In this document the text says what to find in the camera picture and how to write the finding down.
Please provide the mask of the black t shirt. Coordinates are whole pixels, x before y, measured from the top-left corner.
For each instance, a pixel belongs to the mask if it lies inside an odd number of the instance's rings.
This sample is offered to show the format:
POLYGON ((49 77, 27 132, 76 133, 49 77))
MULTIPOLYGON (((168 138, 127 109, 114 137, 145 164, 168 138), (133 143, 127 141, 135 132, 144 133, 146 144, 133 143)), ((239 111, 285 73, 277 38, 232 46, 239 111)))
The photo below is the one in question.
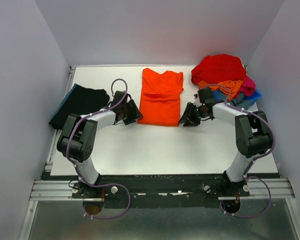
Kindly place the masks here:
POLYGON ((70 114, 87 115, 97 112, 105 107, 109 100, 110 96, 105 89, 86 88, 77 84, 59 115, 48 124, 55 130, 62 130, 70 114))

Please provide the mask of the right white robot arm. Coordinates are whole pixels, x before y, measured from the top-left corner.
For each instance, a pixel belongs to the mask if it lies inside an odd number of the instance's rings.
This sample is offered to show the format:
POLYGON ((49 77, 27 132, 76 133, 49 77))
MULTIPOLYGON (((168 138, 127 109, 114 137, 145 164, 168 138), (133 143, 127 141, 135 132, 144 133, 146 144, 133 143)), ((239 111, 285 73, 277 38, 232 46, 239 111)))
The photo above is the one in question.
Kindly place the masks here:
POLYGON ((254 163, 269 155, 275 146, 275 137, 263 111, 251 112, 231 105, 227 100, 217 101, 209 87, 198 90, 195 102, 187 103, 178 121, 183 127, 197 127, 206 120, 222 120, 235 128, 237 154, 224 171, 220 191, 231 196, 245 184, 254 163))

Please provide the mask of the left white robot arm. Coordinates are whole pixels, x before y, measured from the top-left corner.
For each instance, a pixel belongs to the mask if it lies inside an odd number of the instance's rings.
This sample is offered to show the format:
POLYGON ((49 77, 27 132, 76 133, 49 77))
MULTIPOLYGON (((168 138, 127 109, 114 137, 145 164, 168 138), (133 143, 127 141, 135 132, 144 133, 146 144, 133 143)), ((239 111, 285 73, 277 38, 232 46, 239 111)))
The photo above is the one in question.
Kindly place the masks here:
POLYGON ((101 191, 101 175, 91 158, 97 131, 119 122, 129 125, 142 117, 135 101, 125 91, 116 91, 110 106, 101 108, 96 114, 80 116, 72 113, 67 117, 56 149, 71 162, 78 174, 78 183, 73 186, 77 195, 94 198, 101 191))

